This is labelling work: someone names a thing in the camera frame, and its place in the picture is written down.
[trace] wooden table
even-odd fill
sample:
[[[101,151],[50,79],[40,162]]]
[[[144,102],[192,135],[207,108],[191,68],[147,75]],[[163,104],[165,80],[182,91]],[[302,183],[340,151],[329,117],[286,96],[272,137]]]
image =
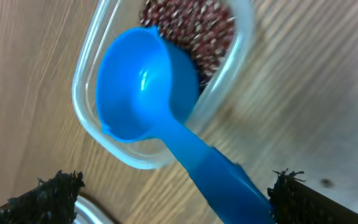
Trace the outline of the wooden table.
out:
[[[264,192],[289,167],[358,212],[358,1],[252,3],[256,43],[203,138]],[[131,168],[78,122],[71,80],[95,7],[0,0],[0,205],[82,170],[84,193],[120,222],[219,223],[179,164]]]

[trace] dark spot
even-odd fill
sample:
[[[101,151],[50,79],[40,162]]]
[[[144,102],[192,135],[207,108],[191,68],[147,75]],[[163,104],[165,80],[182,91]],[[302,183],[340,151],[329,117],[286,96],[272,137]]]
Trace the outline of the dark spot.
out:
[[[329,179],[321,179],[320,184],[325,188],[334,187],[334,182],[332,182],[332,180]]]

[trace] plastic container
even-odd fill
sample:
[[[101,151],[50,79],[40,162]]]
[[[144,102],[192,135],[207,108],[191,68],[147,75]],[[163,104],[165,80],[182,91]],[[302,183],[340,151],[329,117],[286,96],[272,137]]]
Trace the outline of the plastic container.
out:
[[[226,0],[236,17],[236,34],[226,60],[201,94],[186,126],[201,134],[231,90],[250,49],[254,28],[249,1]],[[162,141],[117,142],[101,132],[95,108],[95,84],[101,59],[111,42],[125,30],[139,26],[143,0],[100,0],[89,25],[76,66],[72,97],[81,124],[97,142],[126,164],[138,169],[156,169],[175,158]]]

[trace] measuring scoop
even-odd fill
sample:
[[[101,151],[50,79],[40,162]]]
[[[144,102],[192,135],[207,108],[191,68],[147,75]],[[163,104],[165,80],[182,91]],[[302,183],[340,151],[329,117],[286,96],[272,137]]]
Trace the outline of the measuring scoop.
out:
[[[156,27],[117,37],[96,81],[104,133],[120,142],[161,139],[224,223],[272,223],[269,202],[242,168],[183,125],[198,96],[193,62]]]

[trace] wooden surface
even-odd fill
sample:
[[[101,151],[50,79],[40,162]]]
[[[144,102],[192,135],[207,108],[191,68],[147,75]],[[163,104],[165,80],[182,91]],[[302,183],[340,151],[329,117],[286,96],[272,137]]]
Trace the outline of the wooden surface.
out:
[[[252,3],[256,43],[203,138],[264,193],[289,167],[358,212],[358,1]],[[219,223],[179,164],[133,169],[78,122],[71,80],[95,7],[0,0],[0,205],[75,169],[120,222]]]

